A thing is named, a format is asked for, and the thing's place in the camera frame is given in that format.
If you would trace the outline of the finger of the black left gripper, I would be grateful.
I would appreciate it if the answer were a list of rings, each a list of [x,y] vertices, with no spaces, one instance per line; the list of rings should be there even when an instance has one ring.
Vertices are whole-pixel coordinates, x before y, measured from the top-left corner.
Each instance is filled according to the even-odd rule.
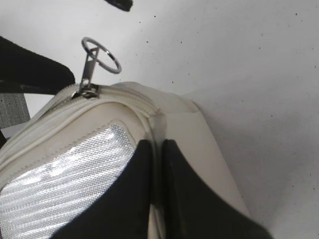
[[[75,83],[70,69],[0,38],[0,92],[55,95]]]
[[[105,0],[108,4],[122,11],[130,11],[133,6],[132,0]]]

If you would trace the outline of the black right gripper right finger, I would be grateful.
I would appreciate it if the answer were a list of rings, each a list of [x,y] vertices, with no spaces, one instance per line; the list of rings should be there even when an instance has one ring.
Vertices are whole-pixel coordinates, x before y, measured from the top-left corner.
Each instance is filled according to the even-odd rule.
[[[174,140],[162,145],[162,196],[168,239],[270,239],[195,173]]]

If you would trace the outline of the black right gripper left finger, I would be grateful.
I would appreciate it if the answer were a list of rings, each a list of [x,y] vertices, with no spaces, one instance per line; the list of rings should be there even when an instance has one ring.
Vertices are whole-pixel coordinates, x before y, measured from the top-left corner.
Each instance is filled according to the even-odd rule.
[[[139,141],[129,163],[89,208],[52,235],[54,239],[146,239],[152,185],[152,147]]]

